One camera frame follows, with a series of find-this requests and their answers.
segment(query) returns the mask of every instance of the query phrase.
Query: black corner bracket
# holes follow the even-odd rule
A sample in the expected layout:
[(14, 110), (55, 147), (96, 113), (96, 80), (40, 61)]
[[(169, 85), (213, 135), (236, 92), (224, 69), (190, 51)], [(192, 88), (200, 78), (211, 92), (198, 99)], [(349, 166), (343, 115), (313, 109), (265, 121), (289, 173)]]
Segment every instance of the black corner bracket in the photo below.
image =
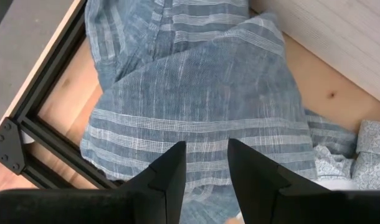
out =
[(0, 128), (0, 163), (19, 175), (26, 166), (21, 132), (10, 118), (5, 118)]

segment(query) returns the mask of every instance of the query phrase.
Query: wooden floor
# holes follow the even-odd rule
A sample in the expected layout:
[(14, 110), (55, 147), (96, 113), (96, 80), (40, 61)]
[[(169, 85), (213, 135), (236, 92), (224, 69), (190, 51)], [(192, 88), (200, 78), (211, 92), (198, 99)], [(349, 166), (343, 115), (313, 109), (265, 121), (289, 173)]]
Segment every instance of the wooden floor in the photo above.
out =
[[(378, 100), (293, 39), (287, 36), (285, 38), (288, 66), (307, 108), (355, 132), (362, 119), (380, 121)], [(101, 94), (88, 42), (85, 41), (40, 110), (39, 116), (78, 144), (88, 117)], [(42, 146), (33, 143), (28, 147), (36, 157), (74, 186), (94, 188)], [(30, 187), (34, 186), (0, 164), (0, 190)]]

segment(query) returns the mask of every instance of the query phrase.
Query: blue linen garment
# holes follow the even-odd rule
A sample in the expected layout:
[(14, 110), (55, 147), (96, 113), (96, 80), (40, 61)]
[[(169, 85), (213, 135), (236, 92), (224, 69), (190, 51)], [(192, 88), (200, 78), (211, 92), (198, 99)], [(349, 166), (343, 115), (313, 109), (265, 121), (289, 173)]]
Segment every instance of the blue linen garment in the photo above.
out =
[(229, 137), (309, 179), (316, 178), (312, 139), (333, 149), (348, 144), (319, 131), (311, 136), (309, 125), (337, 127), (305, 112), (275, 16), (248, 13), (246, 0), (86, 6), (103, 95), (80, 143), (82, 156), (109, 179), (128, 180), (186, 141), (181, 223), (224, 223), (238, 214)]

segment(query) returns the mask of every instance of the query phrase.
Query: light wood board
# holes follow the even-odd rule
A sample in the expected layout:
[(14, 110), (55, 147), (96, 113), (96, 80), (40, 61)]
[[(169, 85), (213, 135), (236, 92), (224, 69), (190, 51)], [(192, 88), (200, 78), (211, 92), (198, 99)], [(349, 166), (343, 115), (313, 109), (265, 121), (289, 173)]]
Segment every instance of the light wood board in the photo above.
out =
[(284, 32), (380, 100), (380, 0), (251, 0)]
[[(362, 119), (380, 121), (380, 102), (377, 99), (290, 37), (285, 36), (285, 40), (288, 66), (307, 108), (352, 131), (358, 130)], [(40, 110), (39, 116), (78, 144), (88, 117), (101, 94), (88, 42), (85, 41)], [(94, 188), (42, 146), (33, 144), (29, 147), (36, 157), (74, 186)], [(0, 190), (20, 187), (34, 186), (0, 164)]]

